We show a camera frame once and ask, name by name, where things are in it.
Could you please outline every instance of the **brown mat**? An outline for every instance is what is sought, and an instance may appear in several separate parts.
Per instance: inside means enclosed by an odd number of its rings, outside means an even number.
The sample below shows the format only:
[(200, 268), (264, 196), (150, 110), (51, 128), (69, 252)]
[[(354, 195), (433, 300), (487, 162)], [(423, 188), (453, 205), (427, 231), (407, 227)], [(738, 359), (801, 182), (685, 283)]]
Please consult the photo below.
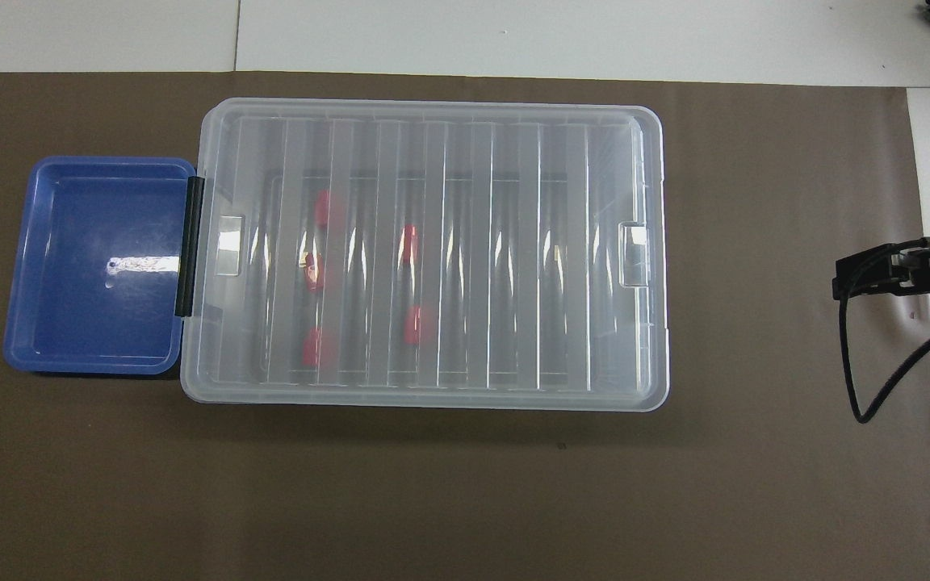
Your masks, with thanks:
[[(203, 405), (1, 354), (27, 175), (195, 161), (228, 96), (642, 104), (664, 123), (672, 394), (648, 415)], [(0, 74), (0, 579), (930, 579), (930, 357), (845, 400), (833, 261), (920, 235), (902, 89)], [(930, 333), (857, 301), (867, 390)]]

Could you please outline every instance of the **clear plastic storage box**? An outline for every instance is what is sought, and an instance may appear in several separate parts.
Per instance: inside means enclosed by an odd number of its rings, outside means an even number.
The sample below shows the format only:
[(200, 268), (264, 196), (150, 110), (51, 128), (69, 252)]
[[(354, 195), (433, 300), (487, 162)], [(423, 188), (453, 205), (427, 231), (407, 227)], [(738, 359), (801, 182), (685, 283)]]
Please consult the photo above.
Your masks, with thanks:
[(181, 364), (196, 400), (650, 411), (667, 396), (649, 110), (229, 99), (203, 121), (199, 176)]

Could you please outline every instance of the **blue plastic tray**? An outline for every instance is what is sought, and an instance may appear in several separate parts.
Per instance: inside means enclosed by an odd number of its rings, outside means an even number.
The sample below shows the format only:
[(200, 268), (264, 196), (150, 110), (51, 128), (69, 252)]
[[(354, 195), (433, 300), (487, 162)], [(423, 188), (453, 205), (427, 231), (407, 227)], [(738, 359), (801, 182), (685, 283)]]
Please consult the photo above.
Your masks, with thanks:
[(5, 359), (21, 371), (156, 374), (174, 316), (187, 161), (49, 157), (31, 170)]

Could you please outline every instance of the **red object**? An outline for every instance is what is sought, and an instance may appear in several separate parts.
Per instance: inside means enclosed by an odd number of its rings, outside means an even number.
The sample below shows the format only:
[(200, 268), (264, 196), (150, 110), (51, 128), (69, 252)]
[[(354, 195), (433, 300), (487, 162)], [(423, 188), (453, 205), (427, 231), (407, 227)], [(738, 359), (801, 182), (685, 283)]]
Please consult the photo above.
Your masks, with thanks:
[(304, 339), (304, 366), (318, 367), (321, 352), (321, 330), (318, 327), (311, 327), (307, 331), (307, 338)]
[(324, 189), (318, 192), (318, 199), (314, 201), (314, 224), (320, 227), (329, 225), (329, 191)]
[(407, 345), (418, 345), (421, 338), (421, 307), (411, 305), (407, 308), (407, 317), (404, 319), (404, 342)]
[(418, 257), (418, 230), (414, 224), (407, 224), (401, 234), (401, 261), (413, 262)]
[(307, 290), (316, 293), (325, 285), (325, 270), (321, 268), (321, 254), (307, 253), (304, 257), (304, 278)]

